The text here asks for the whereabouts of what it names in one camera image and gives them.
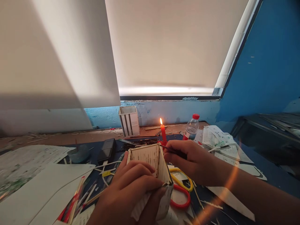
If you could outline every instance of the striped paper box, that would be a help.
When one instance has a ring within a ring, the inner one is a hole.
[[[138,112],[135,106],[120,107],[119,117],[124,137],[134,137],[140,135]]]

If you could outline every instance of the window frame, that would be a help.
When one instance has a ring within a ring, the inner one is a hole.
[[[237,56],[235,57],[233,63],[232,63],[232,67],[230,69],[228,78],[225,82],[225,85],[223,88],[217,88],[215,87],[213,93],[211,96],[120,96],[120,100],[121,101],[138,101],[138,100],[149,100],[149,101],[159,101],[159,100],[220,100],[221,98],[223,98],[226,88],[230,82],[230,79],[232,77],[232,74],[234,72],[234,69],[237,65],[237,62],[239,60],[239,57],[243,51],[243,48],[245,46],[245,43],[247,41],[247,38],[249,36],[249,33],[251,31],[251,28],[254,24],[254,21],[256,19],[256,16],[260,10],[260,7],[262,5],[263,0],[259,0],[257,3],[257,7],[255,8],[255,11],[253,13],[253,16],[249,22],[249,26],[245,32],[245,35],[241,41],[241,46],[238,49],[237,52]]]

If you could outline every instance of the red scissors handle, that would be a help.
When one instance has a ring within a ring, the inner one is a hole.
[[[190,193],[189,193],[187,190],[183,189],[182,187],[180,187],[180,186],[178,186],[178,185],[176,185],[176,184],[174,184],[174,187],[173,187],[173,188],[174,188],[175,190],[177,190],[177,191],[180,191],[180,192],[184,193],[184,194],[187,196],[187,202],[184,203],[184,204],[182,204],[182,205],[180,205],[180,204],[175,203],[175,202],[171,199],[170,205],[173,206],[173,207],[175,207],[175,208],[178,208],[178,209],[186,210],[186,209],[190,206],[190,204],[191,204],[191,196],[190,196]]]

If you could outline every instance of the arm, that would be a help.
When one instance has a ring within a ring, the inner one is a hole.
[[[167,147],[187,154],[187,160],[165,150],[165,160],[196,183],[227,187],[264,224],[300,222],[300,200],[208,153],[193,141],[169,141]]]

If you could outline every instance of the paper box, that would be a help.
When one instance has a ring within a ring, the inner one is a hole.
[[[135,106],[120,107],[119,117],[124,137],[133,137],[140,135],[138,112]]]
[[[140,160],[149,163],[153,166],[156,172],[153,174],[154,177],[157,177],[163,181],[166,185],[166,193],[161,198],[159,209],[157,212],[156,220],[164,219],[168,213],[171,194],[173,190],[173,181],[171,174],[169,172],[166,161],[163,158],[163,149],[159,144],[147,145],[139,148],[131,148],[128,151],[127,164],[131,160]],[[140,215],[148,202],[151,193],[146,193],[145,196],[138,202],[132,211],[131,216],[138,221]]]

